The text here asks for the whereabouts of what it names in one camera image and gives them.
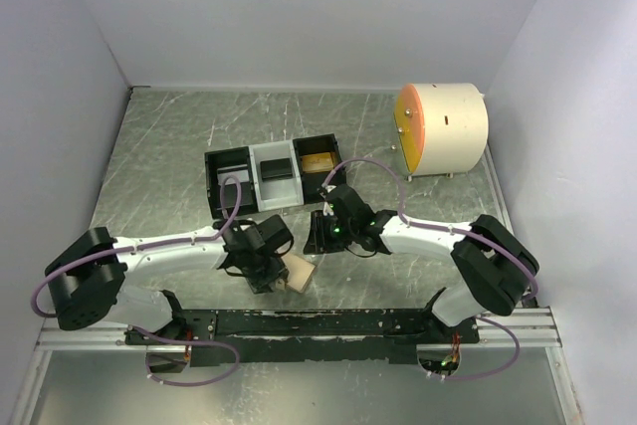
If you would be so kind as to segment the tan leather card holder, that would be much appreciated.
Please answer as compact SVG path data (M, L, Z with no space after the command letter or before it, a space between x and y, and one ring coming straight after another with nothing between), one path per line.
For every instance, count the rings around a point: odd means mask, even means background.
M303 294L313 278L316 266L292 253L284 255L282 260L288 275L273 282L275 289Z

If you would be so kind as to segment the three-compartment black white tray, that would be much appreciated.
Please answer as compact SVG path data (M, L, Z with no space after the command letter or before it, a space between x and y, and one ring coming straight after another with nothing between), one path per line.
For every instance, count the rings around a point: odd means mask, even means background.
M322 183L340 163L332 133L209 151L204 164L211 215L230 213L238 195L241 215L319 203Z

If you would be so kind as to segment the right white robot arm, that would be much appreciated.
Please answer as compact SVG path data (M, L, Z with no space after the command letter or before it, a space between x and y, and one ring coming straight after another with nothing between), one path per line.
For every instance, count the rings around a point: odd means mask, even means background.
M326 190L323 199L323 208L311 214L306 255L339 253L355 244L369 257L413 254L457 268L461 283L439 292L422 320L423 333L433 342L446 341L459 323L481 313L510 315L537 289L537 260L493 216L443 223L375 211L345 184Z

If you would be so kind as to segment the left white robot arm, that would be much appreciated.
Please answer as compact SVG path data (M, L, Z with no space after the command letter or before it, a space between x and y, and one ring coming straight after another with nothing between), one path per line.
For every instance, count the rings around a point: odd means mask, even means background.
M83 234L45 270L62 330L101 320L139 327L161 343L187 337L189 324L176 295L148 289L144 282L173 273L223 270L246 280L254 294L272 291L288 277L282 257L294 244L284 220L233 220L147 238L113 237L105 227Z

